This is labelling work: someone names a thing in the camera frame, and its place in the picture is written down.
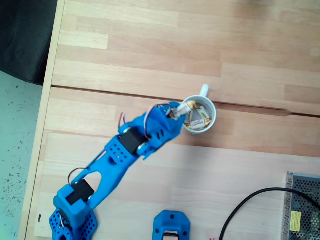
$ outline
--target power supply unit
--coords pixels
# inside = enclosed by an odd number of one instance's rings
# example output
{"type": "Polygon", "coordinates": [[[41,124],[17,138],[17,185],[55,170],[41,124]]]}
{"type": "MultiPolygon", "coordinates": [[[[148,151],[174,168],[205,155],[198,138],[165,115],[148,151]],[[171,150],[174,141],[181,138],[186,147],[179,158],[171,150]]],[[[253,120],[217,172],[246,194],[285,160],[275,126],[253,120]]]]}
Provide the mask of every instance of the power supply unit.
{"type": "MultiPolygon", "coordinates": [[[[320,176],[288,171],[286,187],[320,203],[320,176]]],[[[285,193],[282,240],[320,240],[320,211],[290,192],[285,193]]]]}

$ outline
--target yellow label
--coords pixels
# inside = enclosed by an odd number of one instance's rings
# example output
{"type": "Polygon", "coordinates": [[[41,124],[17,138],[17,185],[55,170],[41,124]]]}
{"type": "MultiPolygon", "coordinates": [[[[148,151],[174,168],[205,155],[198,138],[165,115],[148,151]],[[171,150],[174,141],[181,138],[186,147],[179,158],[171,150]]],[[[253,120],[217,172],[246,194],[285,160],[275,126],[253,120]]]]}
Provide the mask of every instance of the yellow label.
{"type": "Polygon", "coordinates": [[[301,212],[291,211],[290,231],[300,232],[301,212]]]}

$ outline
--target gray floor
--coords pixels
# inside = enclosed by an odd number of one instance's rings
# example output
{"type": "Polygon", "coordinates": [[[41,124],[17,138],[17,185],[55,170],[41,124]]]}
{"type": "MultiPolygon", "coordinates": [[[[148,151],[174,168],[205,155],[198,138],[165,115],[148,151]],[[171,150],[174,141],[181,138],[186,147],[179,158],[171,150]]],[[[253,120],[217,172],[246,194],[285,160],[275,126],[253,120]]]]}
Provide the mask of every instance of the gray floor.
{"type": "Polygon", "coordinates": [[[17,239],[41,93],[0,71],[0,239],[17,239]]]}

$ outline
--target blue 3d printed part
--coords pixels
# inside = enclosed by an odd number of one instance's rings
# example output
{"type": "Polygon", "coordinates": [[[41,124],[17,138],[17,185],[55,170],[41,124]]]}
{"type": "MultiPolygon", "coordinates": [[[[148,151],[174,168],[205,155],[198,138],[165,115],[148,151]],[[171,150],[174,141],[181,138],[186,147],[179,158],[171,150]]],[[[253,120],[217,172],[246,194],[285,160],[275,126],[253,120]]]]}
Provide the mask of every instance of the blue 3d printed part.
{"type": "Polygon", "coordinates": [[[147,159],[165,143],[180,134],[185,116],[178,119],[167,116],[170,108],[176,108],[180,105],[177,102],[169,104],[170,106],[161,105],[153,108],[147,116],[146,123],[146,113],[144,113],[133,121],[122,125],[118,129],[119,135],[110,140],[104,150],[71,184],[65,185],[57,192],[53,199],[57,210],[49,220],[53,232],[52,239],[60,240],[60,237],[63,238],[63,236],[68,240],[82,239],[78,238],[78,233],[84,227],[86,233],[83,239],[89,240],[91,238],[91,234],[98,225],[93,210],[116,189],[128,168],[141,156],[144,156],[144,160],[147,159]],[[101,182],[96,192],[84,179],[87,175],[95,172],[101,174],[101,182]],[[95,221],[95,227],[85,225],[88,216],[91,216],[95,221]]]}
{"type": "Polygon", "coordinates": [[[190,221],[183,212],[162,211],[153,221],[152,240],[163,240],[164,236],[189,240],[190,221]]]}
{"type": "Polygon", "coordinates": [[[62,226],[58,209],[51,215],[49,223],[52,230],[52,240],[90,240],[98,227],[93,210],[89,211],[84,223],[77,229],[71,230],[69,227],[62,226]]]}

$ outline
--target robotic arm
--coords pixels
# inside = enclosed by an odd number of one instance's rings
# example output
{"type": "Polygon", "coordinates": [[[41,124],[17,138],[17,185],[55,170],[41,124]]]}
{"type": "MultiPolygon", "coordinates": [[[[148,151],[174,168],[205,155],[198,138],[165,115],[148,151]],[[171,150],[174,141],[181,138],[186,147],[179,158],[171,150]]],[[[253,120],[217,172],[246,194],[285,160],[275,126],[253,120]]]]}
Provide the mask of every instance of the robotic arm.
{"type": "Polygon", "coordinates": [[[172,114],[177,102],[158,104],[118,129],[104,150],[53,199],[56,210],[49,223],[53,240],[89,240],[98,226],[94,209],[119,185],[128,168],[140,157],[144,160],[165,143],[176,138],[185,115],[172,114]],[[95,192],[84,179],[99,172],[101,182],[95,192]]]}

